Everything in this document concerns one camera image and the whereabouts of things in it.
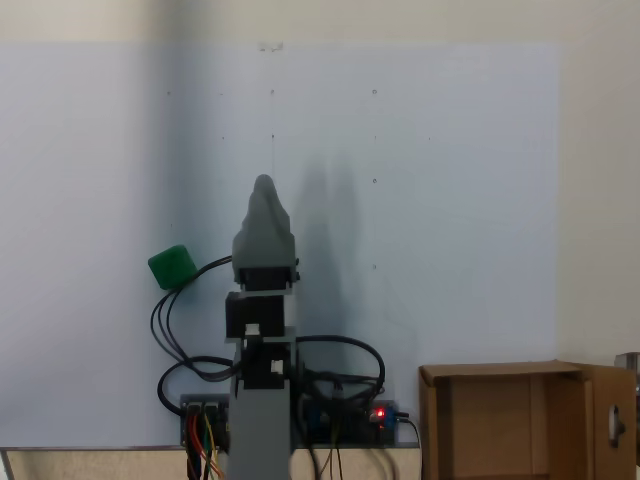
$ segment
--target black wire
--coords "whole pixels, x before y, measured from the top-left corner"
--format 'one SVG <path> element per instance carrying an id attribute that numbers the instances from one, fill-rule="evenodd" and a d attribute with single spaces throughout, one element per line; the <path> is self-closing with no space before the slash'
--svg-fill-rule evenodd
<path id="1" fill-rule="evenodd" d="M 169 355 L 171 355 L 176 362 L 180 361 L 180 358 L 178 358 L 173 352 L 171 352 L 158 338 L 158 335 L 156 335 L 156 331 L 153 328 L 153 323 L 154 320 L 156 318 L 156 311 L 158 311 L 158 308 L 164 304 L 164 302 L 166 301 L 167 298 L 169 298 L 169 295 L 171 295 L 170 293 L 168 293 L 167 295 L 165 295 L 162 300 L 160 300 L 158 302 L 158 304 L 155 306 L 155 308 L 153 309 L 153 312 L 151 312 L 151 333 L 153 335 L 153 338 L 155 338 L 156 342 L 158 343 L 158 345 L 160 345 L 160 348 L 162 348 L 165 352 L 167 352 Z"/>
<path id="2" fill-rule="evenodd" d="M 315 400 L 320 409 L 326 412 L 330 417 L 340 419 L 347 413 L 352 413 L 355 411 L 360 411 L 363 408 L 366 408 L 367 405 L 373 401 L 373 399 L 383 390 L 383 384 L 385 380 L 385 366 L 384 361 L 380 354 L 375 350 L 372 346 L 354 338 L 344 337 L 342 335 L 310 335 L 296 338 L 297 343 L 305 343 L 305 342 L 334 342 L 334 343 L 345 343 L 348 345 L 354 345 L 360 347 L 367 352 L 371 353 L 378 361 L 379 374 L 378 377 L 365 377 L 375 378 L 374 383 L 370 384 L 368 388 L 365 388 L 361 392 L 356 393 L 350 397 L 340 399 L 327 397 L 324 395 L 318 387 L 315 385 L 315 381 L 322 377 L 323 380 L 334 381 L 340 383 L 340 378 L 338 374 L 331 374 L 329 372 L 314 372 L 309 369 L 304 369 L 302 374 L 302 387 L 301 390 L 303 393 L 309 395 L 313 400 Z M 361 376 L 353 376 L 354 378 L 361 379 Z"/>
<path id="3" fill-rule="evenodd" d="M 424 461 L 422 457 L 422 440 L 420 439 L 420 432 L 418 431 L 418 427 L 408 418 L 398 418 L 398 422 L 400 423 L 408 423 L 413 427 L 413 430 L 416 432 L 416 438 L 418 439 L 418 448 L 420 449 L 420 478 L 422 478 L 422 472 L 424 471 Z"/>
<path id="4" fill-rule="evenodd" d="M 245 358 L 245 362 L 241 361 L 235 365 L 230 364 L 227 370 L 223 370 L 221 372 L 205 372 L 200 370 L 199 368 L 197 368 L 194 364 L 194 360 L 189 357 L 187 355 L 187 353 L 184 351 L 184 349 L 180 346 L 180 344 L 178 343 L 178 341 L 176 340 L 175 336 L 173 335 L 173 332 L 171 331 L 171 324 L 169 323 L 170 321 L 170 315 L 171 315 L 171 310 L 173 309 L 173 305 L 175 304 L 176 300 L 178 299 L 178 296 L 180 295 L 180 293 L 182 293 L 182 291 L 189 286 L 191 283 L 193 283 L 195 280 L 197 280 L 201 275 L 203 275 L 204 273 L 208 272 L 209 270 L 212 270 L 213 268 L 219 267 L 221 265 L 227 264 L 231 262 L 231 256 L 227 256 L 227 257 L 223 257 L 219 260 L 216 260 L 215 262 L 211 262 L 207 265 L 205 265 L 204 267 L 202 267 L 200 270 L 198 270 L 198 272 L 193 275 L 189 280 L 187 280 L 182 286 L 177 287 L 173 290 L 171 290 L 169 293 L 167 293 L 156 305 L 156 307 L 153 309 L 153 312 L 151 314 L 151 333 L 153 334 L 153 337 L 155 338 L 156 342 L 158 343 L 158 345 L 160 345 L 160 347 L 166 352 L 168 353 L 172 358 L 174 358 L 178 364 L 174 365 L 175 368 L 177 368 L 178 366 L 186 366 L 187 368 L 189 368 L 190 370 L 194 371 L 200 378 L 202 378 L 203 380 L 206 380 L 208 382 L 222 382 L 224 380 L 228 380 L 229 378 L 233 377 L 236 373 L 238 373 L 245 365 L 246 361 L 248 359 L 251 359 L 252 357 L 252 353 L 248 352 L 244 358 Z M 165 329 L 162 325 L 162 308 L 164 306 L 164 304 L 166 303 L 166 301 L 169 299 L 169 297 L 173 296 L 173 298 L 171 299 L 171 303 L 169 304 L 169 309 L 167 310 L 167 315 L 166 315 L 166 322 L 167 322 L 167 330 L 165 332 Z M 178 355 L 174 355 L 173 352 L 171 352 L 158 338 L 155 329 L 154 329 L 154 318 L 155 318 L 155 313 L 158 313 L 157 317 L 158 317 L 158 325 L 160 326 L 160 331 L 162 332 L 162 335 L 165 339 L 165 341 L 167 342 L 167 344 L 169 345 L 169 347 L 171 347 Z"/>
<path id="5" fill-rule="evenodd" d="M 220 357 L 198 356 L 198 357 L 191 358 L 191 361 L 194 363 L 213 363 L 215 365 L 223 365 L 226 367 L 233 365 L 233 362 L 231 360 L 227 358 L 220 358 Z M 162 377 L 160 377 L 160 381 L 158 381 L 158 390 L 157 390 L 158 399 L 160 400 L 160 403 L 162 403 L 162 405 L 164 405 L 164 407 L 167 410 L 169 410 L 171 413 L 175 413 L 180 417 L 184 417 L 186 415 L 186 410 L 181 409 L 180 407 L 178 407 L 177 405 L 174 405 L 169 401 L 169 399 L 164 394 L 164 382 L 166 381 L 167 377 L 171 374 L 171 372 L 173 372 L 177 368 L 184 367 L 184 366 L 186 366 L 186 362 L 184 361 L 178 362 L 175 365 L 173 365 L 169 370 L 164 372 L 162 374 Z"/>
<path id="6" fill-rule="evenodd" d="M 167 301 L 167 299 L 171 295 L 174 295 L 174 294 L 178 293 L 179 291 L 183 290 L 187 285 L 189 285 L 192 282 L 194 282 L 203 273 L 208 272 L 212 268 L 215 268 L 215 267 L 218 267 L 220 265 L 224 265 L 226 263 L 229 263 L 230 261 L 231 261 L 231 257 L 227 256 L 227 257 L 223 257 L 223 258 L 221 258 L 219 260 L 216 260 L 215 262 L 211 262 L 211 263 L 205 265 L 200 270 L 198 270 L 198 272 L 196 272 L 191 278 L 189 278 L 184 283 L 184 285 L 181 285 L 180 287 L 174 288 L 171 291 L 169 291 L 169 293 L 167 293 L 164 297 L 162 297 L 162 299 L 156 304 L 155 308 L 153 309 L 153 312 L 151 313 L 151 333 L 153 335 L 153 338 L 156 340 L 158 345 L 160 345 L 160 348 L 162 348 L 167 354 L 169 354 L 171 357 L 173 357 L 176 361 L 179 362 L 180 358 L 178 358 L 173 352 L 169 351 L 169 349 L 160 341 L 160 339 L 158 338 L 158 335 L 155 332 L 154 319 L 155 319 L 156 312 L 158 312 L 158 324 L 160 326 L 160 331 L 162 332 L 162 336 L 166 340 L 166 342 L 169 345 L 169 347 L 171 347 L 175 351 L 175 353 L 180 354 L 181 351 L 182 351 L 182 353 L 184 353 L 184 350 L 181 349 L 180 345 L 177 344 L 177 342 L 176 342 L 176 344 L 174 344 L 174 342 L 172 342 L 172 340 L 170 340 L 170 337 L 168 337 L 166 332 L 164 331 L 164 327 L 162 325 L 162 307 L 164 306 L 165 302 Z"/>
<path id="7" fill-rule="evenodd" d="M 184 285 L 182 285 L 182 286 L 180 286 L 178 288 L 175 288 L 169 294 L 169 295 L 173 295 L 173 299 L 171 300 L 171 303 L 169 304 L 169 309 L 167 310 L 167 332 L 169 333 L 169 336 L 171 337 L 171 340 L 173 341 L 173 345 L 175 346 L 174 350 L 176 350 L 176 352 L 178 352 L 178 354 L 185 361 L 187 361 L 187 359 L 189 357 L 185 353 L 185 351 L 182 349 L 182 347 L 180 346 L 180 344 L 178 343 L 176 338 L 174 337 L 173 333 L 171 332 L 171 326 L 169 324 L 169 320 L 170 320 L 170 317 L 171 317 L 171 310 L 173 309 L 173 305 L 176 302 L 176 300 L 178 299 L 178 296 L 182 293 L 182 291 L 185 288 L 187 288 L 189 285 L 191 285 L 193 282 L 195 282 L 200 276 L 202 276 L 203 274 L 205 274 L 209 270 L 212 270 L 212 269 L 214 269 L 216 267 L 219 267 L 221 265 L 225 265 L 225 264 L 227 264 L 229 262 L 231 262 L 231 256 L 221 258 L 219 260 L 216 260 L 215 262 L 211 262 L 211 263 L 205 265 L 200 270 L 198 270 L 198 272 L 195 275 L 193 275 L 189 280 L 187 280 L 184 283 Z"/>

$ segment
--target white wall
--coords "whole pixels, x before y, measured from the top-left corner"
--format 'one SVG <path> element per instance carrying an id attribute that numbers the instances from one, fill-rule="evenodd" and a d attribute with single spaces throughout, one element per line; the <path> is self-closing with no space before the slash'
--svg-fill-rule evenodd
<path id="1" fill-rule="evenodd" d="M 611 363 L 640 345 L 640 5 L 631 0 L 11 0 L 5 41 L 184 35 L 300 42 L 559 42 L 560 356 Z M 181 16 L 189 25 L 176 31 Z"/>

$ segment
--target colored wire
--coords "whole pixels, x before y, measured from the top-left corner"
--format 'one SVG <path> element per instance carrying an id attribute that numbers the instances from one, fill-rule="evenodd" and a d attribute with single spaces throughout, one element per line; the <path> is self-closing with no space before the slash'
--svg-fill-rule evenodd
<path id="1" fill-rule="evenodd" d="M 340 470 L 340 480 L 342 480 L 342 459 L 340 458 L 340 449 L 337 447 L 336 452 L 338 452 L 338 469 Z"/>
<path id="2" fill-rule="evenodd" d="M 211 424 L 209 423 L 209 419 L 207 416 L 204 416 L 204 421 L 207 425 L 207 430 L 209 430 L 209 438 L 211 438 L 211 450 L 213 450 L 213 458 L 215 459 L 216 465 L 218 464 L 218 452 L 216 450 L 216 442 L 213 441 L 213 430 L 211 430 Z"/>
<path id="3" fill-rule="evenodd" d="M 391 468 L 391 479 L 398 480 L 398 466 L 396 465 L 396 462 L 393 460 L 391 455 L 389 455 L 389 452 L 387 452 L 384 448 L 381 448 L 380 455 L 382 455 L 387 460 L 389 468 Z"/>
<path id="4" fill-rule="evenodd" d="M 422 478 L 422 472 L 424 471 L 424 459 L 422 457 L 422 440 L 420 438 L 420 431 L 416 424 L 413 423 L 408 418 L 398 418 L 399 423 L 407 423 L 413 427 L 413 430 L 416 432 L 416 438 L 418 439 L 418 448 L 420 449 L 420 478 Z"/>
<path id="5" fill-rule="evenodd" d="M 333 455 L 333 448 L 329 450 L 329 455 L 327 455 L 327 460 L 324 462 L 324 465 L 322 466 L 322 470 L 320 470 L 320 475 L 324 473 L 325 469 L 327 468 L 327 465 L 329 465 L 329 460 L 331 460 L 331 455 Z"/>
<path id="6" fill-rule="evenodd" d="M 200 443 L 200 440 L 198 440 L 198 435 L 197 435 L 197 426 L 196 426 L 196 422 L 197 422 L 198 418 L 196 415 L 193 416 L 193 420 L 192 420 L 192 429 L 191 429 L 191 439 L 193 441 L 193 444 L 196 447 L 196 450 L 198 451 L 198 453 L 200 454 L 200 456 L 205 460 L 205 462 L 207 461 L 207 456 L 204 453 L 204 449 L 202 448 L 202 444 Z M 215 464 L 211 464 L 211 467 L 213 468 L 213 471 L 216 472 L 216 474 L 218 475 L 218 477 L 220 478 L 224 478 L 224 474 L 222 473 L 222 471 L 217 467 L 217 465 Z"/>
<path id="7" fill-rule="evenodd" d="M 187 452 L 187 466 L 189 467 L 189 470 L 191 471 L 191 475 L 193 476 L 193 480 L 197 480 L 198 476 L 196 475 L 196 471 L 193 468 L 193 463 L 191 462 L 191 457 L 189 456 L 188 452 Z"/>
<path id="8" fill-rule="evenodd" d="M 209 448 L 209 437 L 207 435 L 207 429 L 202 432 L 202 447 L 205 453 L 205 466 L 204 466 L 204 480 L 209 480 L 209 470 L 211 470 L 211 450 Z"/>
<path id="9" fill-rule="evenodd" d="M 185 448 L 187 450 L 187 466 L 189 468 L 190 471 L 190 478 L 192 480 L 198 480 L 200 478 L 200 472 L 198 472 L 198 474 L 196 475 L 196 470 L 195 470 L 195 466 L 193 465 L 193 460 L 191 459 L 192 455 L 195 453 L 196 457 L 199 457 L 197 452 L 192 451 L 192 448 L 194 447 L 193 445 L 193 441 L 192 441 L 192 432 L 191 432 L 191 419 L 187 418 L 187 420 L 185 421 L 185 433 L 187 435 L 187 438 L 185 439 Z"/>

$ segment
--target open cardboard box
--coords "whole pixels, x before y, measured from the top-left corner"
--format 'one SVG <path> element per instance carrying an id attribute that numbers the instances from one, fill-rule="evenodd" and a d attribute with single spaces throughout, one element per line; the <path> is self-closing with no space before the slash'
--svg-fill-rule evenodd
<path id="1" fill-rule="evenodd" d="M 551 361 L 419 374 L 423 480 L 635 479 L 632 371 Z"/>

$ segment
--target green block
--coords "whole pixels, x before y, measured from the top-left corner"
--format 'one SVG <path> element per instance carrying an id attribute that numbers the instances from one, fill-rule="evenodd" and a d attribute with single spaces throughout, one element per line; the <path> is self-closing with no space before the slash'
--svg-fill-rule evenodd
<path id="1" fill-rule="evenodd" d="M 151 257 L 149 268 L 163 290 L 172 290 L 184 285 L 198 273 L 191 255 L 184 245 L 175 245 Z"/>

